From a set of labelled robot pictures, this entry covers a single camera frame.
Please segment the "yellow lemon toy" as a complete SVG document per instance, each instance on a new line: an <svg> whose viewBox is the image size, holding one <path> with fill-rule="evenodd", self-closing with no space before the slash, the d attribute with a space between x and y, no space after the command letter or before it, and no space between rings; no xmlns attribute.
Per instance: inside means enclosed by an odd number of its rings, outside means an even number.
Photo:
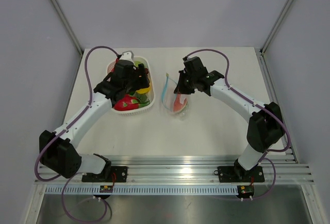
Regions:
<svg viewBox="0 0 330 224"><path fill-rule="evenodd" d="M136 93L138 93L138 94L147 94L147 93L150 92L150 89L151 89L151 87L149 86L147 88L142 88L142 89L137 90Z"/></svg>

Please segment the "clear zip bag blue zipper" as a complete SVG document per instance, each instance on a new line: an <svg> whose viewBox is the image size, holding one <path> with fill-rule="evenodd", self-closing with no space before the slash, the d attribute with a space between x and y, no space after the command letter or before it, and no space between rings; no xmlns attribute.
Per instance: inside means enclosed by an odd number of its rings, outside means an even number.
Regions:
<svg viewBox="0 0 330 224"><path fill-rule="evenodd" d="M174 93L176 86L177 81L166 73L161 103L169 115L184 120L188 117L190 97L187 94Z"/></svg>

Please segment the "red watermelon slice toy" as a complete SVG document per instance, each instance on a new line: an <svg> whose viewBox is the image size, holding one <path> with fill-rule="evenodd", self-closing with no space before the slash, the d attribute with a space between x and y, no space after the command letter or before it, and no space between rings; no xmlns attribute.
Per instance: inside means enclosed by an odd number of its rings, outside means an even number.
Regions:
<svg viewBox="0 0 330 224"><path fill-rule="evenodd" d="M173 103L173 111L182 111L188 103L188 99L184 94L177 94Z"/></svg>

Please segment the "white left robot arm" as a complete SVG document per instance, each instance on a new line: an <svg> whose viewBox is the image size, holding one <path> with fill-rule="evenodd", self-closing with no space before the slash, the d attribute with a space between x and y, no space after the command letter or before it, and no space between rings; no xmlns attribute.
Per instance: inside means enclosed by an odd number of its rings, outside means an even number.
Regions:
<svg viewBox="0 0 330 224"><path fill-rule="evenodd" d="M107 181L111 177L110 161L100 155L79 154L76 149L96 121L128 93L149 87L148 73L142 63L136 66L130 60L118 60L78 113L53 132L42 132L35 163L36 177L42 180L38 174L38 166L42 164L66 179L78 173L92 173L99 181Z"/></svg>

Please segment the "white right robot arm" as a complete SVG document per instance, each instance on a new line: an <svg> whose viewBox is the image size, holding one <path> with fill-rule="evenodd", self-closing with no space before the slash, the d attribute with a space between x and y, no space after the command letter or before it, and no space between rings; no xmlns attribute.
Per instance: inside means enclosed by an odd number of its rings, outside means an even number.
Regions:
<svg viewBox="0 0 330 224"><path fill-rule="evenodd" d="M208 72L199 57L184 58L184 69L179 71L174 93L193 94L196 90L225 103L248 123L248 145L234 168L238 180L247 180L266 151L284 136L280 107L274 102L255 102L243 92L227 86L225 76L216 70Z"/></svg>

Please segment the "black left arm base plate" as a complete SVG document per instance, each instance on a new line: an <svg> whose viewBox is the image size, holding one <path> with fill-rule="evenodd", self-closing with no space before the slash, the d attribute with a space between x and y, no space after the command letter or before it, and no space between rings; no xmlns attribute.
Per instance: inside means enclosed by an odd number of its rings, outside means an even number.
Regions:
<svg viewBox="0 0 330 224"><path fill-rule="evenodd" d="M87 173L82 176L84 183L126 183L127 181L127 166L110 166L104 168L99 174Z"/></svg>

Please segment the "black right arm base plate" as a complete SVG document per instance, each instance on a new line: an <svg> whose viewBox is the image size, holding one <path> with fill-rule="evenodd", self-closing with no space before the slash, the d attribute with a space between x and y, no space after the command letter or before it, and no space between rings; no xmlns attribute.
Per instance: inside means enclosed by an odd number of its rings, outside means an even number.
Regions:
<svg viewBox="0 0 330 224"><path fill-rule="evenodd" d="M219 166L213 172L218 176L220 183L263 183L265 176L261 166L256 166L249 171L235 171L234 166Z"/></svg>

